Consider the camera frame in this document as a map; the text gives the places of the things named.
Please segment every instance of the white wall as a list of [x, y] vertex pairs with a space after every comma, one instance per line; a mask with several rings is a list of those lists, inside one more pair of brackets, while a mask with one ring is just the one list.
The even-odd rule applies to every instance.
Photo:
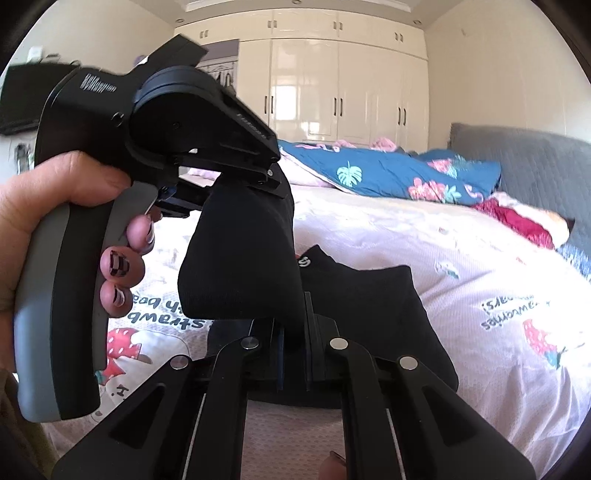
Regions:
[[[127, 73], [134, 60], [170, 40], [174, 28], [129, 0], [58, 0], [25, 37], [10, 63], [27, 61], [29, 48], [61, 60], [80, 60], [115, 73]], [[20, 137], [0, 136], [0, 183], [14, 173], [14, 147]]]
[[591, 85], [531, 0], [464, 0], [425, 37], [430, 148], [447, 144], [452, 122], [591, 141]]

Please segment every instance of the black tv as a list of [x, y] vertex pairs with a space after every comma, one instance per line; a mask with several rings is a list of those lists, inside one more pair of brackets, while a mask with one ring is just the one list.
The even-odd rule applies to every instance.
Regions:
[[36, 130], [51, 91], [77, 66], [27, 63], [8, 68], [0, 95], [0, 135]]

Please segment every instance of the handle grip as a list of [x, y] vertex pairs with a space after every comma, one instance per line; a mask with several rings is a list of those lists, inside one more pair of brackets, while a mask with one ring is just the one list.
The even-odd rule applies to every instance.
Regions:
[[33, 232], [14, 315], [18, 403], [27, 420], [73, 419], [98, 408], [95, 371], [106, 368], [108, 324], [100, 255], [127, 245], [127, 224], [157, 195], [136, 182], [105, 205], [60, 205]]

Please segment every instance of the ceiling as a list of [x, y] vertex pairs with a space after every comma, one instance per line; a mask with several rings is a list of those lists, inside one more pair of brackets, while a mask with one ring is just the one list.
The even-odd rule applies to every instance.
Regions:
[[387, 18], [427, 28], [463, 0], [132, 0], [165, 22], [181, 26], [220, 15], [273, 8], [324, 8]]

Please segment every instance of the silver screw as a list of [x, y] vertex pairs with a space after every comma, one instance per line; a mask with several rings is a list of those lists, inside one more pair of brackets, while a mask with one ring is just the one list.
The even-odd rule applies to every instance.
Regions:
[[258, 347], [258, 338], [255, 337], [244, 337], [240, 345], [244, 350], [254, 350]]
[[182, 370], [189, 366], [189, 359], [184, 355], [177, 355], [170, 361], [170, 366], [175, 370]]
[[344, 338], [333, 338], [330, 341], [330, 346], [335, 350], [345, 350], [349, 346], [349, 342]]
[[400, 359], [400, 366], [405, 370], [414, 370], [418, 367], [418, 362], [412, 356], [403, 356]]

